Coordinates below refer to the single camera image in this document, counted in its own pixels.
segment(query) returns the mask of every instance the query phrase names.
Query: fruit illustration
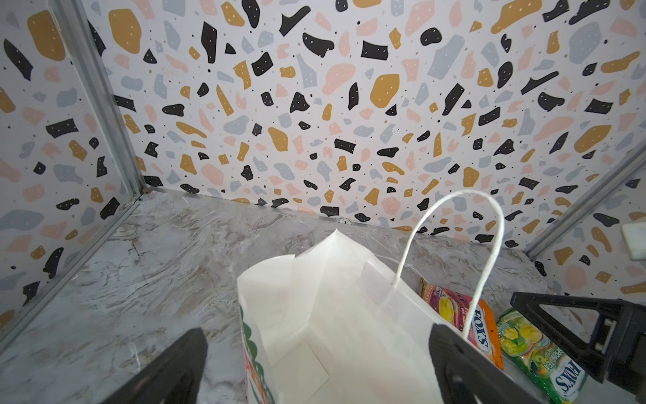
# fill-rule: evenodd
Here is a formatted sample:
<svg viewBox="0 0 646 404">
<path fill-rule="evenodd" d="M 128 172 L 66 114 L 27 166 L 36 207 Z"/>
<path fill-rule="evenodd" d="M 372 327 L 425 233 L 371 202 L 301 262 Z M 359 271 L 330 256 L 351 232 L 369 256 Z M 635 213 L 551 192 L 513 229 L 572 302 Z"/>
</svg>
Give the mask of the fruit illustration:
<svg viewBox="0 0 646 404">
<path fill-rule="evenodd" d="M 503 335 L 509 339 L 517 339 L 518 331 L 514 327 L 510 327 L 503 332 Z"/>
<path fill-rule="evenodd" d="M 446 296 L 440 297 L 439 310 L 442 318 L 453 324 L 455 310 L 453 309 L 453 302 L 451 302 L 451 299 Z"/>
<path fill-rule="evenodd" d="M 543 333 L 530 323 L 523 323 L 518 331 L 529 343 L 536 343 L 543 336 Z"/>
</svg>

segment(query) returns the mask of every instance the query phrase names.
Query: terrazzo wallpaper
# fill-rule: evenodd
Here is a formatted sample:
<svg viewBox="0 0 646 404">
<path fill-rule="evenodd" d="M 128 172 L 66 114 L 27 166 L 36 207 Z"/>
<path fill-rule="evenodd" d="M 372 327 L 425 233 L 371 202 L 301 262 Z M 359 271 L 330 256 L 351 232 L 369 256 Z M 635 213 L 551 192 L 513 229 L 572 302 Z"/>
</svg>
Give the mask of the terrazzo wallpaper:
<svg viewBox="0 0 646 404">
<path fill-rule="evenodd" d="M 1 1 L 0 328 L 129 202 L 45 0 Z"/>
<path fill-rule="evenodd" d="M 523 248 L 646 128 L 644 0 L 84 5 L 150 186 Z"/>
<path fill-rule="evenodd" d="M 535 262 L 558 294 L 646 304 L 646 261 L 631 261 L 621 225 L 646 220 L 646 169 L 609 195 Z M 589 332 L 596 316 L 582 311 Z"/>
</svg>

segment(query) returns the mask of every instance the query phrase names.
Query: white paper bag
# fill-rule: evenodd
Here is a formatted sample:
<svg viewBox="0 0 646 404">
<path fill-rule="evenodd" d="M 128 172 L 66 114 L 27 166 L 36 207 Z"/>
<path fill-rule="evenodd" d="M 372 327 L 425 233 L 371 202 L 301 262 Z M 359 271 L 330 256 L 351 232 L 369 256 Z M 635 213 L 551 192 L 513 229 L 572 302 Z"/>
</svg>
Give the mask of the white paper bag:
<svg viewBox="0 0 646 404">
<path fill-rule="evenodd" d="M 485 197 L 499 217 L 477 302 L 500 250 L 504 221 L 495 200 L 473 190 L 454 192 L 426 212 L 396 275 L 338 230 L 298 257 L 267 259 L 243 272 L 238 300 L 248 401 L 442 403 L 428 337 L 433 324 L 448 323 L 399 277 L 415 232 L 435 208 L 464 193 Z M 465 324 L 471 319 L 470 309 Z"/>
</svg>

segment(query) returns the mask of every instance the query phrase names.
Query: gray marble surface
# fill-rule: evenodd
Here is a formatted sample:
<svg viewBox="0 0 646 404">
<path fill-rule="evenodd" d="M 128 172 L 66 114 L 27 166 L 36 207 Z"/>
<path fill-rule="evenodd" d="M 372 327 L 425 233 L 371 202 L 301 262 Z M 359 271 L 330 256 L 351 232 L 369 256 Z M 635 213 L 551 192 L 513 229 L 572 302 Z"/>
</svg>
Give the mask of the gray marble surface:
<svg viewBox="0 0 646 404">
<path fill-rule="evenodd" d="M 185 331 L 202 327 L 209 353 L 198 402 L 244 402 L 236 278 L 261 260 L 306 251 L 337 228 L 391 268 L 409 235 L 222 199 L 144 195 L 0 355 L 0 401 L 98 403 Z M 403 279 L 416 288 L 418 272 L 470 293 L 488 254 L 486 246 L 419 235 Z M 526 256 L 503 250 L 483 298 L 498 316 L 517 290 L 551 292 Z"/>
</svg>

